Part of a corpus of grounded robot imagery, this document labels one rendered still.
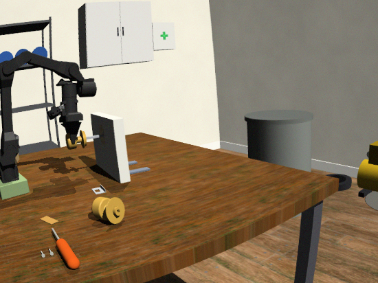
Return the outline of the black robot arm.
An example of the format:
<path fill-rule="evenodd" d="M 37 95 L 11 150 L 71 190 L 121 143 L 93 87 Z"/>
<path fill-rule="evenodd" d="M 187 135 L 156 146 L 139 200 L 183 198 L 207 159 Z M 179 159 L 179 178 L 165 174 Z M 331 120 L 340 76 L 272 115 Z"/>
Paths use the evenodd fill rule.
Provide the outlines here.
<path fill-rule="evenodd" d="M 17 57 L 17 56 L 16 56 Z M 62 98 L 94 97 L 97 92 L 94 78 L 84 79 L 77 63 L 57 61 L 30 51 L 24 51 L 18 58 L 0 63 L 0 98 L 1 98 L 1 149 L 0 149 L 0 180 L 2 183 L 19 180 L 19 172 L 15 164 L 15 157 L 19 153 L 19 136 L 14 134 L 12 124 L 12 96 L 11 87 L 14 71 L 25 63 L 53 71 L 60 77 L 56 86 L 62 87 Z M 11 62 L 10 62 L 11 61 Z M 73 78 L 73 79 L 72 79 Z M 73 83 L 72 81 L 79 83 Z M 83 81 L 84 80 L 84 81 Z M 66 115 L 63 102 L 60 106 L 53 106 L 47 112 L 49 120 L 59 115 Z M 4 154 L 4 155 L 3 155 Z M 1 158 L 3 156 L 3 158 Z"/>

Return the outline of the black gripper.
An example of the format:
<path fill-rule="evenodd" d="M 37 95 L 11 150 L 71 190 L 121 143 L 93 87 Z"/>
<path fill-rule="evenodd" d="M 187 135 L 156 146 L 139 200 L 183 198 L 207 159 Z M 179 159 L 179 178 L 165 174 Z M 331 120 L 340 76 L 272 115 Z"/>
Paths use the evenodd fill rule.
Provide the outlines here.
<path fill-rule="evenodd" d="M 78 113 L 77 97 L 62 98 L 62 102 L 65 107 L 65 113 L 70 114 L 61 115 L 59 117 L 59 123 L 62 123 L 61 125 L 65 127 L 66 133 L 70 134 L 71 142 L 75 143 L 80 125 L 82 123 L 79 121 L 83 121 L 83 114 L 81 112 Z"/>

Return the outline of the brass door knob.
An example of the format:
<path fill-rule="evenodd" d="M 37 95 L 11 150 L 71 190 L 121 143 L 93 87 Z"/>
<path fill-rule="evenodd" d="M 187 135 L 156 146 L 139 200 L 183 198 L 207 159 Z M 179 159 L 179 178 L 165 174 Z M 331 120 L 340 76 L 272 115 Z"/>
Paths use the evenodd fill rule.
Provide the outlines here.
<path fill-rule="evenodd" d="M 71 142 L 71 137 L 69 133 L 66 134 L 65 141 L 67 144 L 67 148 L 71 150 L 77 148 L 77 143 L 81 143 L 82 147 L 85 148 L 85 146 L 87 146 L 87 139 L 93 139 L 98 137 L 104 137 L 104 134 L 86 137 L 85 132 L 80 130 L 80 137 L 76 137 L 75 143 Z"/>
<path fill-rule="evenodd" d="M 118 224 L 124 217 L 124 204 L 116 197 L 98 197 L 93 201 L 91 209 L 97 219 L 108 220 L 113 224 Z"/>

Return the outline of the orange-handled screwdriver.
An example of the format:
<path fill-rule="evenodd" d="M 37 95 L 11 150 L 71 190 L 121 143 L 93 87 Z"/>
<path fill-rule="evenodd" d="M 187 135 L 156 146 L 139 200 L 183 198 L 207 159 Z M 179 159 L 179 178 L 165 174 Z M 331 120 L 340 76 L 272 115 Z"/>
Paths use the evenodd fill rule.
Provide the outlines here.
<path fill-rule="evenodd" d="M 58 250 L 60 251 L 60 254 L 64 258 L 65 262 L 67 263 L 68 267 L 70 269 L 77 269 L 80 266 L 80 261 L 74 254 L 74 252 L 71 250 L 70 246 L 67 244 L 66 240 L 59 238 L 57 233 L 55 232 L 54 228 L 52 228 L 52 231 L 57 238 L 56 246 Z"/>

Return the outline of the tan flat rectangular plate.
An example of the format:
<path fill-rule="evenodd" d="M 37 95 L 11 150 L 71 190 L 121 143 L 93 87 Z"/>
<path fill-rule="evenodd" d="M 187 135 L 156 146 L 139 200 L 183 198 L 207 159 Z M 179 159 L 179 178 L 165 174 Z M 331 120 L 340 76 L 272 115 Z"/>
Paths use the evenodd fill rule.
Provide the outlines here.
<path fill-rule="evenodd" d="M 43 220 L 43 221 L 45 221 L 46 223 L 49 223 L 49 224 L 51 224 L 51 225 L 53 225 L 54 223 L 57 223 L 57 222 L 58 222 L 58 220 L 55 220 L 55 219 L 53 219 L 53 218 L 50 218 L 49 216 L 45 216 L 45 217 L 43 217 L 43 218 L 40 218 L 40 220 Z"/>

